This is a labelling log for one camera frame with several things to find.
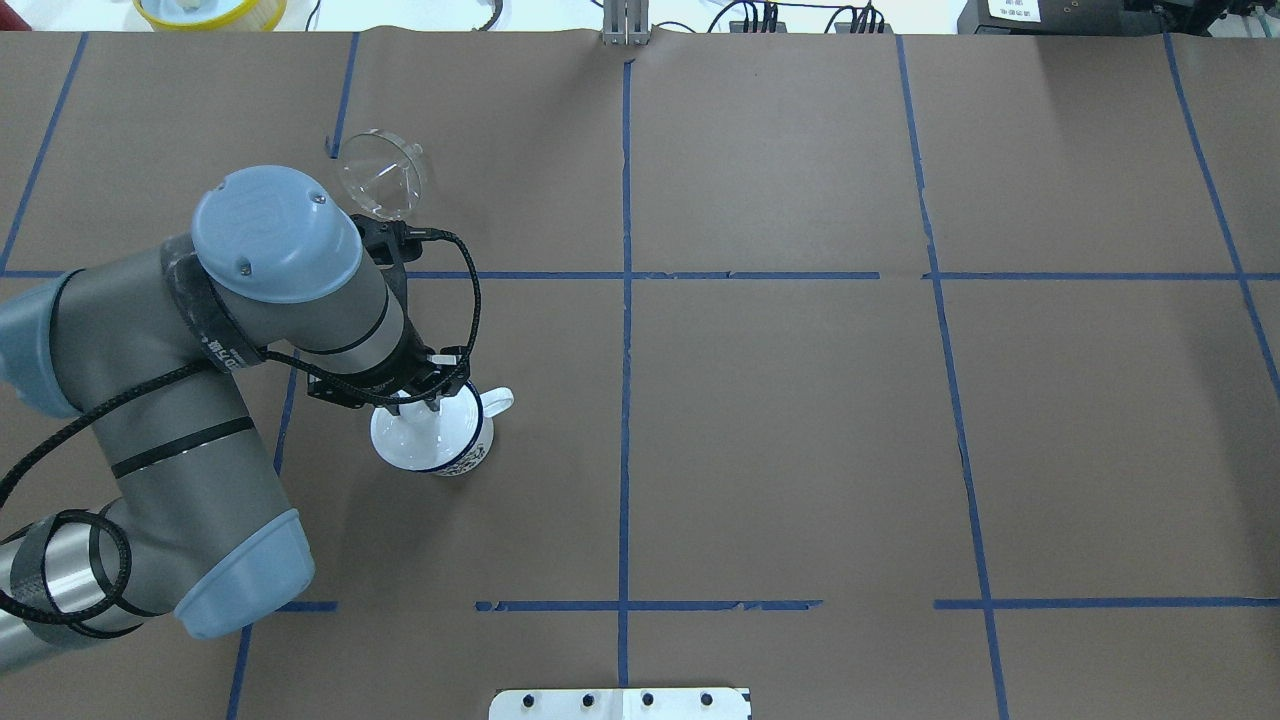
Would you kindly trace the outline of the clear plastic funnel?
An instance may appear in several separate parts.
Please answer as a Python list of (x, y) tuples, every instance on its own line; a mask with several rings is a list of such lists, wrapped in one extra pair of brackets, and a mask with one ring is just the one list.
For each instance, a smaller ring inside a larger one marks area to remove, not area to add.
[(428, 173), (421, 143), (387, 129), (366, 129), (340, 142), (337, 176), (369, 215), (406, 222), (420, 206)]

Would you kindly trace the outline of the yellow tape roll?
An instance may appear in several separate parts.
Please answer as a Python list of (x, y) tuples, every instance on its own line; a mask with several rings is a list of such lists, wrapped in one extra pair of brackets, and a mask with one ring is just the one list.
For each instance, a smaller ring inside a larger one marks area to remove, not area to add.
[(288, 1), (132, 1), (159, 32), (271, 32)]

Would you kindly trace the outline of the black box device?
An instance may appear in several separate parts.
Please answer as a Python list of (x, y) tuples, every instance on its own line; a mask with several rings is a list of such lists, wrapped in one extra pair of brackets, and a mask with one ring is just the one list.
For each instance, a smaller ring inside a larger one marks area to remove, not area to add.
[(966, 1), (957, 35), (1125, 36), (1123, 1)]

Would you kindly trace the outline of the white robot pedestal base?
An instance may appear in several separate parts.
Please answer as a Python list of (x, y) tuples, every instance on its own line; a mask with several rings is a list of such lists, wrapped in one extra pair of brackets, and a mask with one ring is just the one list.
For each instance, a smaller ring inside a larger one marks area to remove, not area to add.
[(489, 719), (751, 719), (750, 691), (732, 687), (508, 689)]

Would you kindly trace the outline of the aluminium frame post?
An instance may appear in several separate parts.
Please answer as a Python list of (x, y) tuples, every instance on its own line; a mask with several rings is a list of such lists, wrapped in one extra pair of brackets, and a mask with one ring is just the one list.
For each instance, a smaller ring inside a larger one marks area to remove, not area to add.
[(607, 47), (644, 46), (652, 41), (650, 1), (600, 0), (602, 42)]

